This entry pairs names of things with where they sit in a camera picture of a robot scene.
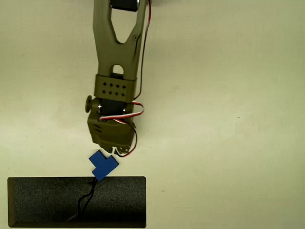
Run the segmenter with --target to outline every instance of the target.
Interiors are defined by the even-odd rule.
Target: cable
[[[119,153],[118,149],[115,148],[115,149],[116,149],[116,152],[117,152],[117,155],[118,155],[119,157],[126,157],[126,156],[130,155],[130,154],[136,149],[137,144],[138,144],[138,134],[137,134],[137,131],[136,131],[136,129],[134,128],[134,126],[133,126],[132,124],[126,123],[126,122],[121,121],[121,120],[118,120],[118,119],[115,119],[115,121],[118,122],[118,123],[121,123],[121,124],[129,125],[129,126],[133,129],[134,134],[135,134],[135,143],[134,143],[134,146],[133,146],[132,150],[129,151],[127,154],[121,155],[121,154]]]
[[[73,216],[71,216],[69,219],[67,219],[67,222],[70,222],[72,219],[74,219],[74,218],[76,218],[76,217],[79,217],[83,212],[84,212],[84,209],[85,209],[85,207],[87,207],[87,205],[89,204],[89,201],[92,199],[92,197],[93,197],[93,192],[94,192],[94,188],[95,188],[95,185],[97,184],[97,179],[94,177],[93,178],[93,181],[92,182],[90,182],[90,183],[92,183],[92,189],[91,189],[91,191],[88,193],[88,194],[86,194],[86,195],[84,195],[84,196],[82,196],[82,197],[80,197],[79,199],[78,199],[78,203],[77,203],[77,212],[76,212],[76,214],[75,215],[73,215]],[[88,197],[88,196],[92,196],[92,197],[90,197],[89,198],[89,200],[86,202],[86,204],[85,204],[85,207],[84,207],[84,209],[83,210],[81,210],[81,200],[83,200],[84,198],[86,198],[86,197]]]
[[[93,179],[93,184],[92,184],[92,189],[91,189],[91,196],[89,197],[89,199],[87,200],[85,206],[82,208],[81,213],[79,214],[79,217],[82,217],[82,215],[84,214],[86,207],[88,206],[90,200],[92,199],[93,195],[94,195],[94,188],[97,184],[98,180],[96,178]]]
[[[122,114],[122,115],[110,115],[110,116],[101,116],[99,118],[100,121],[106,121],[106,120],[114,120],[114,119],[125,119],[125,118],[132,118],[132,117],[136,117],[139,116],[141,114],[143,114],[144,112],[144,106],[142,105],[142,103],[137,102],[137,101],[133,101],[131,102],[133,105],[137,105],[137,106],[141,106],[142,110],[140,112],[135,112],[135,113],[130,113],[130,114]]]
[[[151,23],[151,18],[152,18],[152,4],[151,4],[151,0],[148,0],[148,8],[149,8],[149,11],[148,11],[148,21],[147,21],[147,26],[146,26],[146,30],[145,30],[144,45],[143,45],[143,52],[142,52],[141,76],[140,76],[140,78],[141,78],[140,91],[139,91],[139,94],[134,99],[139,98],[139,96],[142,93],[144,53],[145,53],[145,46],[146,46],[148,29],[149,29],[149,25]]]

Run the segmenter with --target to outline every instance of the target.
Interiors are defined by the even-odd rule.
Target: blue object
[[[98,181],[103,180],[119,165],[112,155],[109,158],[106,158],[100,150],[93,154],[89,160],[95,166],[92,173],[98,179]]]

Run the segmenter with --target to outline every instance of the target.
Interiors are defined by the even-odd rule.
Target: black rectangular block
[[[136,12],[138,10],[138,0],[110,0],[111,7],[118,10]]]
[[[106,177],[99,182],[83,217],[78,199],[91,190],[92,177],[10,177],[10,227],[145,228],[146,178]]]

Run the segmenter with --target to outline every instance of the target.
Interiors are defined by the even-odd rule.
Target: table surface
[[[153,0],[137,150],[147,228],[301,229],[305,1]],[[90,176],[92,0],[0,4],[0,227],[8,177]],[[119,39],[135,15],[114,12]]]

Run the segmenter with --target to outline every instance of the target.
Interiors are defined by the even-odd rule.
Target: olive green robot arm
[[[95,98],[88,97],[86,112],[90,112],[88,127],[93,142],[108,152],[116,147],[119,153],[128,153],[132,144],[135,127],[132,118],[124,119],[129,125],[99,119],[133,112],[146,4],[147,0],[138,1],[136,25],[126,43],[120,43],[111,21],[111,1],[94,2],[93,31],[99,67],[95,77]],[[115,65],[123,68],[123,74],[113,72]]]

